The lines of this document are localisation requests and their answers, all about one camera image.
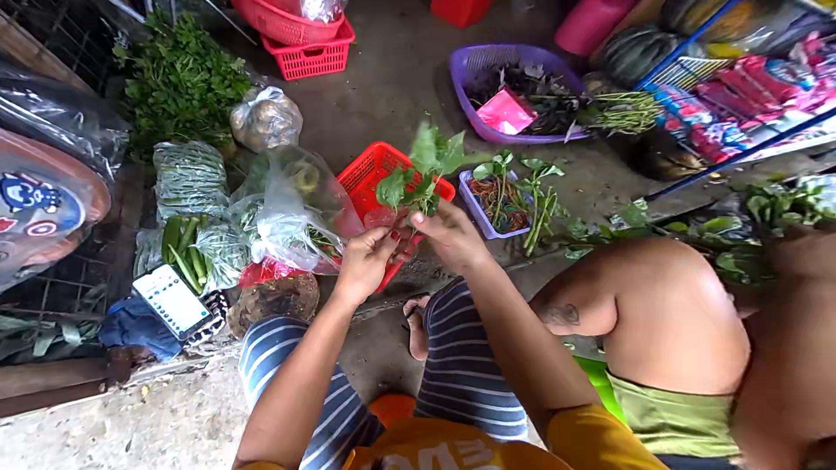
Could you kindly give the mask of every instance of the plastic tray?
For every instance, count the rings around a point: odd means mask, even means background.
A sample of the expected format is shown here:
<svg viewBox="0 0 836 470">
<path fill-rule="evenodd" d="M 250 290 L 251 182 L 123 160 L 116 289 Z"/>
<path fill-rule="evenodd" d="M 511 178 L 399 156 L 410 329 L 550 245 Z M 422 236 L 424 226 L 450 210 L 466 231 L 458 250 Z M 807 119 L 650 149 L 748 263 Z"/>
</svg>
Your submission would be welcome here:
<svg viewBox="0 0 836 470">
<path fill-rule="evenodd" d="M 331 23 L 310 21 L 265 0 L 232 0 L 232 6 L 259 33 L 293 46 L 326 43 L 337 36 L 345 21 L 345 15 Z"/>
<path fill-rule="evenodd" d="M 542 64 L 543 70 L 547 74 L 561 74 L 563 83 L 575 93 L 580 94 L 584 91 L 584 84 L 581 83 L 569 66 L 557 55 L 546 49 L 526 44 L 485 44 L 458 49 L 450 56 L 450 75 L 453 78 L 459 104 L 467 115 L 467 119 L 473 125 L 473 129 L 482 139 L 503 145 L 552 144 L 566 141 L 566 135 L 503 134 L 488 127 L 477 116 L 476 110 L 473 109 L 473 105 L 465 95 L 465 86 L 487 79 L 489 69 L 494 65 L 516 64 L 518 62 L 531 65 Z M 572 132 L 569 134 L 568 140 L 583 139 L 587 136 L 586 132 Z"/>
<path fill-rule="evenodd" d="M 345 191 L 348 192 L 360 220 L 363 220 L 367 212 L 382 207 L 377 202 L 377 183 L 390 175 L 397 167 L 410 168 L 412 161 L 393 146 L 385 142 L 375 142 L 337 176 L 339 184 L 343 185 Z M 406 185 L 406 188 L 411 191 L 415 190 L 415 186 L 419 183 L 421 183 L 421 175 L 416 173 L 412 183 Z M 444 178 L 438 178 L 436 193 L 441 199 L 449 202 L 456 196 L 456 188 Z M 417 246 L 424 238 L 424 235 L 418 233 L 412 238 L 412 244 Z M 396 262 L 386 266 L 386 274 L 380 286 L 375 290 L 375 294 L 383 292 L 403 265 L 403 262 Z"/>
<path fill-rule="evenodd" d="M 513 232 L 508 233 L 497 232 L 497 230 L 493 228 L 491 221 L 487 220 L 487 216 L 485 215 L 485 212 L 482 210 L 482 207 L 479 205 L 479 201 L 477 201 L 476 196 L 473 196 L 470 187 L 467 185 L 467 182 L 472 177 L 472 170 L 462 171 L 461 173 L 459 173 L 459 192 L 461 193 L 461 198 L 465 200 L 465 205 L 476 219 L 476 224 L 479 226 L 479 229 L 482 230 L 482 235 L 485 236 L 485 239 L 493 240 L 494 238 L 511 238 L 531 231 L 531 221 L 528 221 L 529 227 L 521 228 L 519 230 L 514 230 Z M 513 170 L 509 171 L 508 180 L 516 181 L 517 173 L 514 173 Z"/>
<path fill-rule="evenodd" d="M 346 19 L 337 37 L 326 43 L 285 46 L 262 34 L 264 48 L 276 58 L 285 80 L 333 74 L 345 70 L 349 62 L 349 45 L 354 42 L 354 29 Z"/>
</svg>

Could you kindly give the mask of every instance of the purple plastic basket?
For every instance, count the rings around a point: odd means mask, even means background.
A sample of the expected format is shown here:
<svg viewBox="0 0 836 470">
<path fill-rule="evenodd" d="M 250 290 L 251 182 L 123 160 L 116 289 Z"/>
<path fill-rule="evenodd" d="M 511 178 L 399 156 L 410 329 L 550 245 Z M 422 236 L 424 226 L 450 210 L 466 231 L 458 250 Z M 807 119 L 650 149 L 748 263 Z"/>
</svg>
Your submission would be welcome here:
<svg viewBox="0 0 836 470">
<path fill-rule="evenodd" d="M 459 97 L 459 104 L 465 111 L 467 119 L 473 125 L 473 129 L 484 140 L 495 144 L 531 145 L 531 144 L 553 144 L 554 142 L 566 141 L 566 135 L 508 135 L 488 127 L 476 114 L 470 100 L 465 95 L 465 85 L 473 84 L 487 79 L 488 70 L 494 65 L 516 64 L 522 62 L 524 65 L 543 65 L 547 74 L 561 74 L 563 84 L 575 93 L 584 91 L 584 84 L 578 76 L 569 68 L 566 63 L 557 55 L 546 49 L 541 49 L 526 44 L 485 44 L 481 46 L 467 46 L 458 49 L 450 56 L 450 75 L 453 78 L 453 85 L 456 87 L 456 96 Z M 583 139 L 588 134 L 577 131 L 569 134 L 568 140 Z"/>
<path fill-rule="evenodd" d="M 476 196 L 473 196 L 473 193 L 470 190 L 470 187 L 467 185 L 467 182 L 473 178 L 473 171 L 467 170 L 462 171 L 459 173 L 459 194 L 465 200 L 465 205 L 467 208 L 470 209 L 471 214 L 473 214 L 474 218 L 476 219 L 476 225 L 479 226 L 479 229 L 482 230 L 482 234 L 485 235 L 486 240 L 493 240 L 494 238 L 511 238 L 516 237 L 517 235 L 522 235 L 529 230 L 531 227 L 521 228 L 520 230 L 515 230 L 513 232 L 508 233 L 499 233 L 491 224 L 491 221 L 487 220 L 487 216 L 485 212 L 482 210 L 482 207 L 479 206 L 479 201 L 476 200 Z M 517 173 L 514 173 L 513 170 L 508 172 L 508 180 L 509 181 L 516 181 L 517 180 Z"/>
</svg>

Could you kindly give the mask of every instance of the striped pants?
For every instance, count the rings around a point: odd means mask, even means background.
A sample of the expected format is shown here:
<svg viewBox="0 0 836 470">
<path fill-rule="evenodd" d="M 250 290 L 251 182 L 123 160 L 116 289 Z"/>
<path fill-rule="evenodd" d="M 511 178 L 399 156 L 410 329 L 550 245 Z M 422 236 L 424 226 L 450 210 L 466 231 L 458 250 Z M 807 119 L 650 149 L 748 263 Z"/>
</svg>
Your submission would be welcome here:
<svg viewBox="0 0 836 470">
<path fill-rule="evenodd" d="M 302 320 L 273 316 L 247 332 L 239 371 L 250 407 L 307 329 Z M 525 440 L 526 413 L 493 361 L 479 313 L 462 279 L 430 299 L 424 329 L 430 355 L 415 416 L 473 425 L 501 441 Z M 341 468 L 351 449 L 370 446 L 384 430 L 337 365 L 300 468 Z"/>
</svg>

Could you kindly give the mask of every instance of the hand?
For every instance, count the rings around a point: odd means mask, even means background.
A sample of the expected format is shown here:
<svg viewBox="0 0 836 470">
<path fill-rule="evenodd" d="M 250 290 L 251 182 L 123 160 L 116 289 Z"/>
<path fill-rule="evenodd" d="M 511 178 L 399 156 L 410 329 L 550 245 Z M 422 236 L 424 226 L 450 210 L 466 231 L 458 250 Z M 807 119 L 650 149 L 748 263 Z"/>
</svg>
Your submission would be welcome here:
<svg viewBox="0 0 836 470">
<path fill-rule="evenodd" d="M 447 201 L 438 203 L 434 217 L 412 214 L 412 225 L 430 238 L 430 245 L 453 272 L 467 276 L 484 263 L 495 263 L 482 236 L 467 214 Z"/>
<path fill-rule="evenodd" d="M 389 227 L 377 227 L 349 240 L 332 298 L 356 306 L 377 289 L 386 272 L 386 263 L 398 246 L 390 232 Z"/>
</svg>

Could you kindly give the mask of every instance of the orange shirt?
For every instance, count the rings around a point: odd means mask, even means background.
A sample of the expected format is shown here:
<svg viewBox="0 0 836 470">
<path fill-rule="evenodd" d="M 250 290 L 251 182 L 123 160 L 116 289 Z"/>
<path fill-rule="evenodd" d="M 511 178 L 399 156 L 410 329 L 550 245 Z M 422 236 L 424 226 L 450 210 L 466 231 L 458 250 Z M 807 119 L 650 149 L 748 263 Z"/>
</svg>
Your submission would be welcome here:
<svg viewBox="0 0 836 470">
<path fill-rule="evenodd" d="M 500 443 L 477 427 L 439 419 L 410 418 L 387 429 L 371 447 L 357 447 L 344 470 L 662 470 L 667 467 L 603 407 L 581 406 L 557 413 L 548 424 L 551 452 L 526 442 Z M 279 470 L 255 462 L 242 470 Z"/>
</svg>

